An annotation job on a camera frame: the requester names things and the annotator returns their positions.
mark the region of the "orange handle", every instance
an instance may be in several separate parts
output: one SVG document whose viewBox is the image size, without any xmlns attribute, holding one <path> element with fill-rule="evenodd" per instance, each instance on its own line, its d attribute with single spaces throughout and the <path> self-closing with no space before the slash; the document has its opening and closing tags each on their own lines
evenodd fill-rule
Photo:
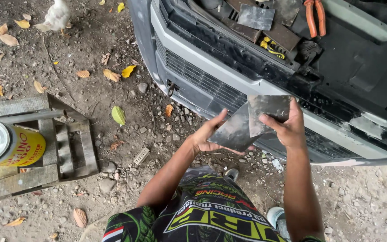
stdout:
<svg viewBox="0 0 387 242">
<path fill-rule="evenodd" d="M 315 0 L 314 6 L 316 7 L 317 17 L 319 19 L 319 35 L 325 36 L 325 9 L 323 8 L 322 0 Z"/>
<path fill-rule="evenodd" d="M 313 17 L 313 0 L 306 0 L 304 6 L 306 7 L 307 24 L 310 29 L 310 36 L 312 38 L 317 36 L 316 24 Z"/>
</svg>

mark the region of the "dirt ground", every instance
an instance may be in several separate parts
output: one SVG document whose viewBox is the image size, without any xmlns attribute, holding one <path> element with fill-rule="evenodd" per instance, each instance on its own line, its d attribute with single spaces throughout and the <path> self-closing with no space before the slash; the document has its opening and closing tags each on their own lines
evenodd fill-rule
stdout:
<svg viewBox="0 0 387 242">
<path fill-rule="evenodd" d="M 27 13 L 32 16 L 31 25 L 42 23 L 51 1 L 0 1 L 0 25 L 8 23 L 8 33 L 20 44 L 10 47 L 0 41 L 0 49 L 5 52 L 0 62 L 0 79 L 7 81 L 0 100 L 10 95 L 13 99 L 34 95 L 34 80 L 48 87 L 46 92 L 60 96 L 60 100 L 90 118 L 102 171 L 87 179 L 45 189 L 39 196 L 28 194 L 0 201 L 0 240 L 4 237 L 8 242 L 51 241 L 49 236 L 58 232 L 59 241 L 100 241 L 107 218 L 132 209 L 147 182 L 203 122 L 193 112 L 186 114 L 188 110 L 185 113 L 183 107 L 156 88 L 141 66 L 120 82 L 104 77 L 102 69 L 120 73 L 132 60 L 144 64 L 138 47 L 132 44 L 135 37 L 129 9 L 118 13 L 117 1 L 108 0 L 102 6 L 98 2 L 68 2 L 73 25 L 66 31 L 71 34 L 68 39 L 55 31 L 40 33 L 32 26 L 21 29 L 13 21 L 23 19 L 22 14 Z M 104 66 L 101 59 L 106 53 L 110 53 L 110 59 Z M 78 78 L 75 72 L 79 70 L 89 70 L 91 76 Z M 146 93 L 139 91 L 140 83 L 148 85 Z M 168 104 L 174 106 L 170 118 L 163 114 Z M 111 118 L 113 106 L 125 110 L 126 126 L 120 127 Z M 109 150 L 113 135 L 125 141 L 116 151 Z M 134 165 L 133 158 L 145 146 L 151 149 L 150 155 L 140 166 Z M 208 164 L 219 172 L 238 166 L 237 183 L 266 215 L 269 208 L 283 206 L 285 172 L 279 173 L 273 167 L 272 158 L 267 154 L 262 161 L 259 150 L 246 157 L 219 150 L 199 155 L 192 165 Z M 314 166 L 312 170 L 327 241 L 387 242 L 387 166 Z M 110 192 L 102 191 L 100 182 L 113 180 L 116 172 L 120 180 Z M 74 208 L 86 212 L 87 228 L 76 225 Z M 21 216 L 26 218 L 21 225 L 4 226 Z"/>
</svg>

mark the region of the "paint can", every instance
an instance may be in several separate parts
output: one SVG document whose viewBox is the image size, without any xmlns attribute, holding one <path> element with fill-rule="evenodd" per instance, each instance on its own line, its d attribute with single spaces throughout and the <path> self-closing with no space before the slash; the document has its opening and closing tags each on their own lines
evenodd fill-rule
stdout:
<svg viewBox="0 0 387 242">
<path fill-rule="evenodd" d="M 46 149 L 44 137 L 32 130 L 0 122 L 0 166 L 27 166 Z"/>
</svg>

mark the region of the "wooden pallet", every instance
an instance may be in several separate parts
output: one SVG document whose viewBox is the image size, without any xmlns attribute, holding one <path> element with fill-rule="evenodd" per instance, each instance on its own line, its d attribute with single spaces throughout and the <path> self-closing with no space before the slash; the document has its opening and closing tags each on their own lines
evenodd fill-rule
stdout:
<svg viewBox="0 0 387 242">
<path fill-rule="evenodd" d="M 65 124 L 54 118 L 31 121 L 34 115 L 42 116 L 42 114 L 51 113 L 50 111 L 60 113 L 61 110 L 76 122 Z M 89 119 L 54 96 L 40 94 L 0 102 L 0 120 L 37 130 L 46 140 L 46 150 L 39 161 L 27 167 L 0 167 L 0 199 L 99 173 Z M 72 147 L 70 133 L 80 135 L 80 149 Z"/>
</svg>

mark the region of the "power strip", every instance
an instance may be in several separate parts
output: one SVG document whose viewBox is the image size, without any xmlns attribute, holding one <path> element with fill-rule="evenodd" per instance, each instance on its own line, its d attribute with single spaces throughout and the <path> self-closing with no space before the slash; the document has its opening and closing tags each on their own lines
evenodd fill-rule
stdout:
<svg viewBox="0 0 387 242">
<path fill-rule="evenodd" d="M 140 153 L 134 158 L 134 163 L 137 165 L 141 165 L 141 163 L 146 159 L 146 157 L 150 154 L 150 150 L 144 148 L 140 151 Z"/>
</svg>

